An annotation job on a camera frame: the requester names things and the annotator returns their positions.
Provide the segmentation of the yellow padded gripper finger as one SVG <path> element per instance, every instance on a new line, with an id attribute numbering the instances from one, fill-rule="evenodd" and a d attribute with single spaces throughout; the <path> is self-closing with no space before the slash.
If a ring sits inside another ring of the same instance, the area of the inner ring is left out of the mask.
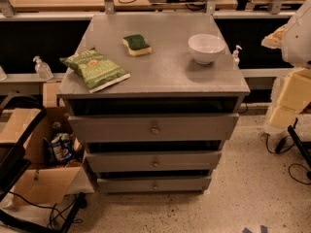
<path id="1" fill-rule="evenodd" d="M 311 103 L 311 70 L 295 68 L 285 78 L 269 124 L 287 128 L 295 117 Z"/>
<path id="2" fill-rule="evenodd" d="M 268 36 L 265 36 L 261 41 L 261 45 L 269 49 L 279 49 L 282 44 L 285 28 L 286 25 L 282 25 Z"/>

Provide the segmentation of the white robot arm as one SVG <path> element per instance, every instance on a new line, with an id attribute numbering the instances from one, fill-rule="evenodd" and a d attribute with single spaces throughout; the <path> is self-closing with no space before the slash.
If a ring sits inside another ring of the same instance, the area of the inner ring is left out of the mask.
<path id="1" fill-rule="evenodd" d="M 275 80 L 263 127 L 268 134 L 279 134 L 311 103 L 311 0 L 305 0 L 289 21 L 265 36 L 261 44 L 280 49 L 283 60 L 294 67 Z"/>

